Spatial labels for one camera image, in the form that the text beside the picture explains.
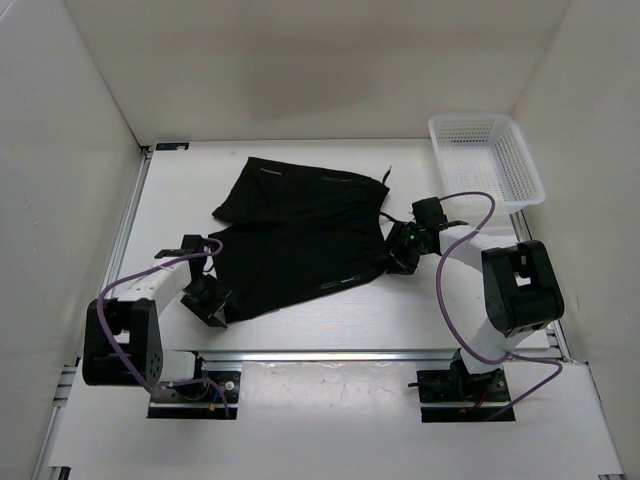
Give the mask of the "black shorts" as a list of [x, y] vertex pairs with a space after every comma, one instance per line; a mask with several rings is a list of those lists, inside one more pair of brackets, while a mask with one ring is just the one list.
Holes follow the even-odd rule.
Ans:
[[247, 160], [213, 217], [229, 323], [367, 284], [384, 271], [379, 212], [389, 193], [360, 174]]

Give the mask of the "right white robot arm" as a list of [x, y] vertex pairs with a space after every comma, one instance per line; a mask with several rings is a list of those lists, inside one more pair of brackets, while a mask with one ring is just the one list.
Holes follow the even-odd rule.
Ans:
[[[564, 314], [564, 300], [546, 247], [540, 241], [501, 241], [481, 230], [493, 216], [490, 202], [477, 226], [452, 221], [442, 200], [427, 198], [412, 205], [412, 222], [393, 221], [377, 263], [389, 274], [411, 275], [420, 257], [436, 254], [435, 291], [441, 315], [460, 345], [449, 375], [449, 387], [460, 399], [470, 400], [486, 384], [484, 374], [515, 356], [514, 350], [533, 332]], [[449, 259], [458, 260], [482, 274], [486, 319], [470, 341], [454, 325], [443, 294], [443, 272]]]

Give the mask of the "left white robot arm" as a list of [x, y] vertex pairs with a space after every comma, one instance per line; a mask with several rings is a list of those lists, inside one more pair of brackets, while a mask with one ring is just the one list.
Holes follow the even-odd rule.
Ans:
[[152, 266], [113, 281], [87, 307], [82, 376], [91, 386], [175, 387], [188, 400], [206, 395], [210, 377], [198, 355], [166, 351], [159, 317], [175, 299], [209, 327], [225, 327], [220, 312], [232, 293], [210, 274], [221, 253], [214, 238], [186, 235], [178, 249], [156, 253]]

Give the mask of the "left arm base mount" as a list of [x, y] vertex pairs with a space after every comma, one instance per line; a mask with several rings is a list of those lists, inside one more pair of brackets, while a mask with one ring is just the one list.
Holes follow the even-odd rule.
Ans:
[[164, 384], [151, 396], [149, 419], [235, 420], [239, 410], [242, 371], [240, 367], [203, 363], [197, 368], [209, 382], [189, 385]]

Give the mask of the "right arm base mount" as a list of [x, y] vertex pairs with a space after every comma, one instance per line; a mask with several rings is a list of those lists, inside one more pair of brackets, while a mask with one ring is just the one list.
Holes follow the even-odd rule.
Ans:
[[419, 370], [407, 385], [416, 390], [422, 423], [514, 422], [508, 383], [500, 368], [468, 374], [461, 362], [448, 370]]

